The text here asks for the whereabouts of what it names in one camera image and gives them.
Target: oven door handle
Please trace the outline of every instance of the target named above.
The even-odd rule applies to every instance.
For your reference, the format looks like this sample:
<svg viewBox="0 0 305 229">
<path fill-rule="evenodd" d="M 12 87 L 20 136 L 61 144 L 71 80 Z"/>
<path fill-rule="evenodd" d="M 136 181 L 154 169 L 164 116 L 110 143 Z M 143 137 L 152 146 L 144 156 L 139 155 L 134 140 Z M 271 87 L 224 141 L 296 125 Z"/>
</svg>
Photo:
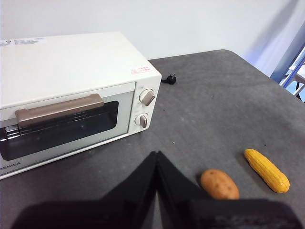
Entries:
<svg viewBox="0 0 305 229">
<path fill-rule="evenodd" d="M 15 112 L 15 115 L 18 125 L 26 126 L 103 105 L 104 101 L 99 94 L 92 94 L 83 98 L 73 99 L 57 104 L 50 104 L 28 110 L 20 109 Z"/>
</svg>

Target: table surface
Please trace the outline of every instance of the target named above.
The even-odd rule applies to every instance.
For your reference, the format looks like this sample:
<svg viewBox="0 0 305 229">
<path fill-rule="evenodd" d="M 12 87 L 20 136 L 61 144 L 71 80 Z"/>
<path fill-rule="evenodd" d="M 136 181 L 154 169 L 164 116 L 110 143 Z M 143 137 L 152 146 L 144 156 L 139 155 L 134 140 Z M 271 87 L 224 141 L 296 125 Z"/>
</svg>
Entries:
<svg viewBox="0 0 305 229">
<path fill-rule="evenodd" d="M 193 183 L 208 168 L 228 173 L 241 198 L 289 204 L 305 224 L 305 106 L 231 51 L 150 60 L 164 78 L 148 130 L 6 178 L 0 182 L 1 228 L 27 206 L 45 201 L 100 199 L 153 150 L 161 150 Z M 254 148 L 289 178 L 274 193 L 250 168 L 243 150 Z M 146 228 L 166 227 L 159 204 Z"/>
</svg>

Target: white toaster oven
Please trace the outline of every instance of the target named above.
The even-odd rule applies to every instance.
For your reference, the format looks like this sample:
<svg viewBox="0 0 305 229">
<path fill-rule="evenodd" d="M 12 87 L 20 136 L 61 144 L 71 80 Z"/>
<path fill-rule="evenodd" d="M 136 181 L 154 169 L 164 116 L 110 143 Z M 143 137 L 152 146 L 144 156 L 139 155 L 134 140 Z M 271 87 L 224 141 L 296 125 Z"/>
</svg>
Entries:
<svg viewBox="0 0 305 229">
<path fill-rule="evenodd" d="M 119 32 L 1 41 L 0 178 L 147 129 L 160 80 Z"/>
</svg>

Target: white wall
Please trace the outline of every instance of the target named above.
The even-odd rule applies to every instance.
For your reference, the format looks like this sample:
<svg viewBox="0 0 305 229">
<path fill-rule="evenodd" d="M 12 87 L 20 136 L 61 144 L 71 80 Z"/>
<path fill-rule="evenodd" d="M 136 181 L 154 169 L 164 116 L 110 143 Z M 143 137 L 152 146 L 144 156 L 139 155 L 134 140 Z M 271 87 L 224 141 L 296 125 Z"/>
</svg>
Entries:
<svg viewBox="0 0 305 229">
<path fill-rule="evenodd" d="M 1 38 L 121 31 L 147 59 L 229 49 L 271 75 L 304 0 L 1 0 Z"/>
</svg>

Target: oven door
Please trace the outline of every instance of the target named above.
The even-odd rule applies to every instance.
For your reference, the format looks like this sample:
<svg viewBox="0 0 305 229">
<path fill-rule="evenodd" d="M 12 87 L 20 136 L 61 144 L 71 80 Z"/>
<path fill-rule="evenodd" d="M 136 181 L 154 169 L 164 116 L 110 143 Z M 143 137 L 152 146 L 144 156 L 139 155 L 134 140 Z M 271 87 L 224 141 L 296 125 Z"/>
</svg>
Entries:
<svg viewBox="0 0 305 229">
<path fill-rule="evenodd" d="M 13 118 L 1 122 L 0 175 L 18 171 L 81 152 L 91 145 L 128 133 L 135 83 L 77 94 L 78 98 L 98 94 L 103 105 L 21 126 Z M 75 99 L 73 95 L 64 100 Z M 56 99 L 45 102 L 52 104 Z"/>
</svg>

